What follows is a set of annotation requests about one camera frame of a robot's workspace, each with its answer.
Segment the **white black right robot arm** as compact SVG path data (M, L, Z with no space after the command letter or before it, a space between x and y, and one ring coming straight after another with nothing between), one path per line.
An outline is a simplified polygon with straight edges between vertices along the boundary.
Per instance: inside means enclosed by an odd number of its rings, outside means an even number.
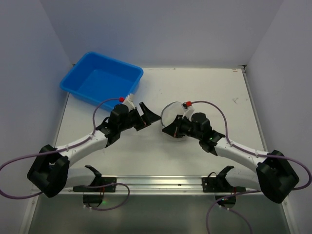
M212 129L204 113L195 113L191 118L183 115L163 115L162 131L173 138L184 136L195 138L207 153L224 157L242 165L242 168L226 166L216 177L203 178L211 192L239 192L247 188L261 191L269 200L281 203L299 182L299 177L279 151L269 157L260 152L247 149L241 151L230 145L224 134Z

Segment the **white mesh laundry bag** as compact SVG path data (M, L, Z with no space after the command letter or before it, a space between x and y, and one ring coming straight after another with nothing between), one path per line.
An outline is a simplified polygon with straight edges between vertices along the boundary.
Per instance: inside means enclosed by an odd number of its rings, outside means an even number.
M169 103L167 106L165 106L160 114L161 116L161 132L164 138L168 141L172 142L183 142L186 141L186 137L181 138L174 138L166 133L163 132L163 129L167 126L169 126L176 118L177 115L184 115L186 112L186 109L183 107L181 102L175 101L172 103Z

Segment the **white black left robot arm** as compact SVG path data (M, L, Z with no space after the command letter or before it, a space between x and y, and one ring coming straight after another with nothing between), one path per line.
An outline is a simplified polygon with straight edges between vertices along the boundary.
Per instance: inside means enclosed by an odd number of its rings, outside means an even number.
M98 170L90 165L78 169L72 166L88 155L114 144L119 140L121 132L131 128L140 131L161 119L143 102L139 105L142 114L136 107L118 104L86 137L56 148L51 145L42 147L27 173L28 180L47 197L54 197L67 187L99 190L106 183Z

